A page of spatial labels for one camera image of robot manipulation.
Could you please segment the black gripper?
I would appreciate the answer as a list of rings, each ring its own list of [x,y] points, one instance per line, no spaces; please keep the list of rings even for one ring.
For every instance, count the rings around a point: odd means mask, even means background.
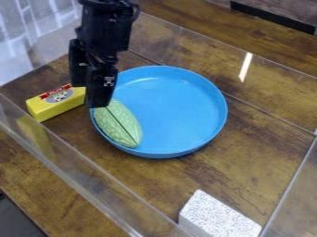
[[[87,54],[115,64],[118,53],[129,49],[133,23],[141,15],[141,6],[132,0],[78,0],[82,22],[75,29],[77,39],[70,41],[69,63],[74,87],[85,87],[90,108],[110,103],[118,69],[113,65],[90,65]]]

